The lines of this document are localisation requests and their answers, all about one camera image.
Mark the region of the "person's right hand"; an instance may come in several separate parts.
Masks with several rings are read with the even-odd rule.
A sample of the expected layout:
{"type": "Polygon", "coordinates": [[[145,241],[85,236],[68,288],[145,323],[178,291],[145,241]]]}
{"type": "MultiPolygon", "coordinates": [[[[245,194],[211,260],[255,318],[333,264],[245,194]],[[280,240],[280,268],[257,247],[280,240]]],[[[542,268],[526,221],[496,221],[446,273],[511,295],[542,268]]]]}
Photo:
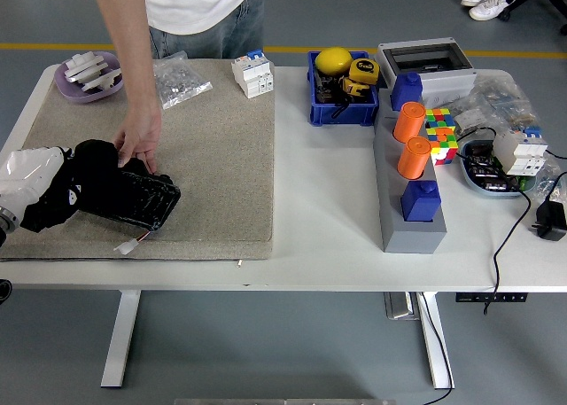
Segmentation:
{"type": "Polygon", "coordinates": [[[118,152],[119,167],[124,167],[131,159],[137,158],[154,174],[158,168],[155,152],[160,131],[161,112],[158,106],[130,106],[113,140],[118,152]]]}

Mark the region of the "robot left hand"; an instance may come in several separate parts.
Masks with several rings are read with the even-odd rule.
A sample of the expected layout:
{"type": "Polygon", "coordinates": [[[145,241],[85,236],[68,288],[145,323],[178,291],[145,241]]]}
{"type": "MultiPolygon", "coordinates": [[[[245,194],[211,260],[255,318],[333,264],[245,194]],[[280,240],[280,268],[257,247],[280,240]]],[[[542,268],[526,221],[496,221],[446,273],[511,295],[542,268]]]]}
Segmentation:
{"type": "Polygon", "coordinates": [[[1,165],[1,232],[39,232],[59,225],[79,209],[82,187],[69,148],[11,152],[1,165]]]}

